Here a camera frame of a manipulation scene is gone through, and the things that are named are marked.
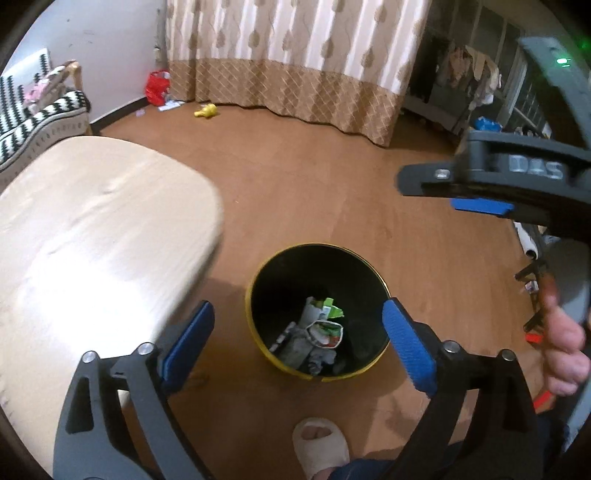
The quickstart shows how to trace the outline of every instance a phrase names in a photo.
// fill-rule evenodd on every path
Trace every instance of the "black trash can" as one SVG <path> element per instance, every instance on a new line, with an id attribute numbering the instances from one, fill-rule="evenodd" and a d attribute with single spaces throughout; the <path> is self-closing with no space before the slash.
<path id="1" fill-rule="evenodd" d="M 327 297 L 343 309 L 336 319 L 345 328 L 337 355 L 345 367 L 339 375 L 312 377 L 284 365 L 269 347 L 290 322 L 298 322 L 306 298 Z M 246 292 L 246 318 L 256 344 L 279 369 L 306 380 L 354 377 L 375 364 L 388 346 L 382 306 L 390 298 L 378 272 L 363 258 L 328 244 L 302 244 L 270 258 Z"/>

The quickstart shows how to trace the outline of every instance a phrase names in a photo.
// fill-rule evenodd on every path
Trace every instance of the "yellow toy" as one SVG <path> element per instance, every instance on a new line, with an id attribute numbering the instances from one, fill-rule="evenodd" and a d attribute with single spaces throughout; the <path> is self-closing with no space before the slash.
<path id="1" fill-rule="evenodd" d="M 204 106 L 201 110 L 195 112 L 193 115 L 195 115 L 195 117 L 203 116 L 205 118 L 211 118 L 217 115 L 217 107 L 213 103 L 208 103 L 206 106 Z"/>

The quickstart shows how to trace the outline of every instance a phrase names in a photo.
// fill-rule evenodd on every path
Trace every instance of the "red plastic bag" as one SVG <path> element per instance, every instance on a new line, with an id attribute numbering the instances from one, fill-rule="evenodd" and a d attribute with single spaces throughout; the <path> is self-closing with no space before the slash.
<path id="1" fill-rule="evenodd" d="M 146 98 L 155 106 L 163 106 L 166 103 L 166 95 L 170 88 L 170 74 L 166 70 L 157 70 L 150 73 L 146 83 Z"/>

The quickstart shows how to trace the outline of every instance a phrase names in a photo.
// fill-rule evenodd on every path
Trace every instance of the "table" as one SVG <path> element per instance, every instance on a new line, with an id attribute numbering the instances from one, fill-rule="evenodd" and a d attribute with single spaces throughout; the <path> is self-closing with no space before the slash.
<path id="1" fill-rule="evenodd" d="M 208 179 L 113 138 L 60 142 L 0 196 L 0 406 L 49 474 L 80 356 L 155 341 L 221 232 Z"/>

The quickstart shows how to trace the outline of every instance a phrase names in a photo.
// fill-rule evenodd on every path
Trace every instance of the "striped sofa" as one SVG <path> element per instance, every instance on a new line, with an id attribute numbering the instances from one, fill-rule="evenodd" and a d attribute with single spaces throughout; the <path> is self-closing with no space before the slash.
<path id="1" fill-rule="evenodd" d="M 48 51 L 42 49 L 0 76 L 0 193 L 50 146 L 89 130 L 90 104 L 82 92 L 79 70 L 74 76 L 75 89 L 64 90 L 35 115 L 22 107 L 24 86 L 50 70 Z"/>

